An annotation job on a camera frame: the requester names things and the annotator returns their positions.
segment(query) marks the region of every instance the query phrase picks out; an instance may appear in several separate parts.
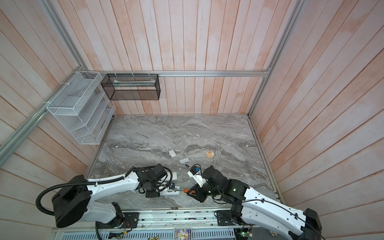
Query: wire mesh basket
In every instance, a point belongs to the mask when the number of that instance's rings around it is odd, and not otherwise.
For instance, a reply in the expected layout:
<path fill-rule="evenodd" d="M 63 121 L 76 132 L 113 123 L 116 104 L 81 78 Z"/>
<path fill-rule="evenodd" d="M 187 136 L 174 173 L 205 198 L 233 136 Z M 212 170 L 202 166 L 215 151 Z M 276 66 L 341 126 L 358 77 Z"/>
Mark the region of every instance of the wire mesh basket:
<path fill-rule="evenodd" d="M 47 107 L 80 144 L 100 144 L 116 109 L 104 93 L 94 93 L 101 80 L 100 73 L 79 72 Z"/>
<path fill-rule="evenodd" d="M 109 73 L 101 82 L 110 100 L 158 100 L 157 74 Z"/>
<path fill-rule="evenodd" d="M 77 116 L 102 78 L 98 72 L 78 72 L 47 106 L 53 115 Z"/>

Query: white wire mesh shelf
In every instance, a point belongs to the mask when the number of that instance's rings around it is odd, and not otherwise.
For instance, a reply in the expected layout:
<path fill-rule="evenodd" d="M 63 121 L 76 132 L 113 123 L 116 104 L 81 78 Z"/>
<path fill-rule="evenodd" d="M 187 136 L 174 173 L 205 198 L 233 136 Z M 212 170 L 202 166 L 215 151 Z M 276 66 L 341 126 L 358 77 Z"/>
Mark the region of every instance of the white wire mesh shelf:
<path fill-rule="evenodd" d="M 102 78 L 97 72 L 78 72 L 47 106 L 53 115 L 77 116 Z"/>
<path fill-rule="evenodd" d="M 99 121 L 97 121 L 92 133 L 78 138 L 77 141 L 80 144 L 99 144 L 102 137 L 104 136 L 108 123 L 111 120 L 115 109 L 115 106 L 113 106 L 112 108 L 105 108 L 99 118 Z"/>
<path fill-rule="evenodd" d="M 100 81 L 100 73 L 79 72 L 47 107 L 80 144 L 99 144 L 116 109 L 104 92 L 93 94 Z"/>

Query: white block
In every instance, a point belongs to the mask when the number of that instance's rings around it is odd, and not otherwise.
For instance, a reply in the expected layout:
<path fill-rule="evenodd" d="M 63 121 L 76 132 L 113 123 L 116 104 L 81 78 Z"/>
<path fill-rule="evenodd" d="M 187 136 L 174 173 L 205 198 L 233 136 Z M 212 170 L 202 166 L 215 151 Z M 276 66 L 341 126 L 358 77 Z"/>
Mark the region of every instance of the white block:
<path fill-rule="evenodd" d="M 160 179 L 161 182 L 169 182 L 170 175 L 165 175 L 162 179 Z M 172 181 L 177 180 L 177 172 L 172 171 Z"/>
<path fill-rule="evenodd" d="M 186 162 L 189 162 L 189 158 L 184 158 L 184 159 L 181 159 L 181 160 L 180 160 L 180 163 L 181 163 L 181 164 L 184 164 L 184 163 L 186 163 Z"/>
<path fill-rule="evenodd" d="M 180 190 L 180 186 L 175 186 L 175 189 Z M 170 190 L 168 187 L 160 192 L 160 196 L 175 196 L 180 195 L 180 191 Z"/>
<path fill-rule="evenodd" d="M 170 155 L 170 157 L 174 157 L 174 156 L 176 156 L 176 153 L 175 153 L 175 151 L 171 150 L 171 151 L 169 151 L 169 155 Z"/>

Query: black wire mesh basket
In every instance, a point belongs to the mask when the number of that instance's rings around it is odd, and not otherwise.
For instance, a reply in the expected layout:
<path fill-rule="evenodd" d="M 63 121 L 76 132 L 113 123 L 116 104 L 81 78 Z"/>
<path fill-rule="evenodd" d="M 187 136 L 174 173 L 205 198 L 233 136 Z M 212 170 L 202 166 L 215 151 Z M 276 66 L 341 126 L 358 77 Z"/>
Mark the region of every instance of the black wire mesh basket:
<path fill-rule="evenodd" d="M 158 100 L 157 74 L 108 73 L 101 82 L 110 100 Z"/>

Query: wooden plank wall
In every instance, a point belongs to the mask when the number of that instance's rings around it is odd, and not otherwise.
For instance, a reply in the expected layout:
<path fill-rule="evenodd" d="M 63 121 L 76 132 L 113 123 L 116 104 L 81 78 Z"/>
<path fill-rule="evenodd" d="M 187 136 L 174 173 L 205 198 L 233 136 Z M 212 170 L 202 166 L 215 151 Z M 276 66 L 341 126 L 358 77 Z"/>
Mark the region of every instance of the wooden plank wall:
<path fill-rule="evenodd" d="M 38 1 L 0 1 L 0 145 L 77 66 Z M 83 174 L 93 154 L 48 115 L 0 168 L 2 238 L 46 239 L 55 219 L 37 195 Z M 49 209 L 54 193 L 42 201 Z"/>
<path fill-rule="evenodd" d="M 288 205 L 384 237 L 384 0 L 310 0 L 252 116 Z"/>
<path fill-rule="evenodd" d="M 52 0 L 90 70 L 262 70 L 297 0 Z M 160 78 L 117 114 L 247 113 L 258 77 Z"/>

